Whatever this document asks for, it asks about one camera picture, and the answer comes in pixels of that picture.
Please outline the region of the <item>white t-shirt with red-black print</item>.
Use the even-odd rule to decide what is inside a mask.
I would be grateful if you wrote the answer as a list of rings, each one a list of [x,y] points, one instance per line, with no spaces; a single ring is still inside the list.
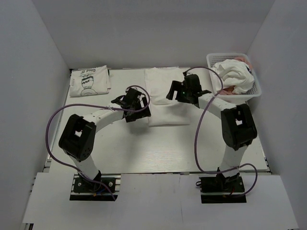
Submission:
[[[150,95],[150,112],[148,125],[185,126],[190,124],[189,105],[166,98],[172,81],[182,82],[183,69],[178,67],[151,68],[144,70],[146,90]]]

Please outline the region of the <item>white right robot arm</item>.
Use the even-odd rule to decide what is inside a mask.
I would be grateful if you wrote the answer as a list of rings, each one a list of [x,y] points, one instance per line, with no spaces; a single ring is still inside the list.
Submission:
[[[239,176],[239,166],[247,147],[257,137],[254,119],[247,104],[229,103],[208,90],[203,91],[198,80],[194,83],[196,86],[187,81],[172,81],[166,98],[192,104],[220,118],[225,152],[217,170],[221,176],[216,179],[216,184],[220,190],[228,191]]]

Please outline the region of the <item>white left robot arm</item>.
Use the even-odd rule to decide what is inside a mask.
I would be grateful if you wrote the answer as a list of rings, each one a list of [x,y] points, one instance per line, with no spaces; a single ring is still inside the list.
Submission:
[[[72,159],[73,167],[85,179],[84,184],[90,191],[101,187],[101,172],[91,157],[96,134],[122,119],[129,123],[151,116],[149,102],[143,93],[122,95],[111,102],[116,106],[100,106],[96,112],[84,116],[71,115],[59,139],[59,147]]]

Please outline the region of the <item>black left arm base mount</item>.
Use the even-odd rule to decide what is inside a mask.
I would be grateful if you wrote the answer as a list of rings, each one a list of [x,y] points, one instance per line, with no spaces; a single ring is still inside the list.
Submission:
[[[105,186],[85,180],[75,174],[70,193],[70,201],[115,201],[120,189],[120,175],[105,174],[101,176],[101,182]]]

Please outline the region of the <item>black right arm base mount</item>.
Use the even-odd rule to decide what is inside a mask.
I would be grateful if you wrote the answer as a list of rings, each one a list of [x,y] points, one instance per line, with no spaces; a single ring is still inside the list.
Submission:
[[[201,192],[202,204],[235,204],[246,203],[245,187],[240,173],[225,177],[218,173],[213,177],[200,177],[195,185]]]

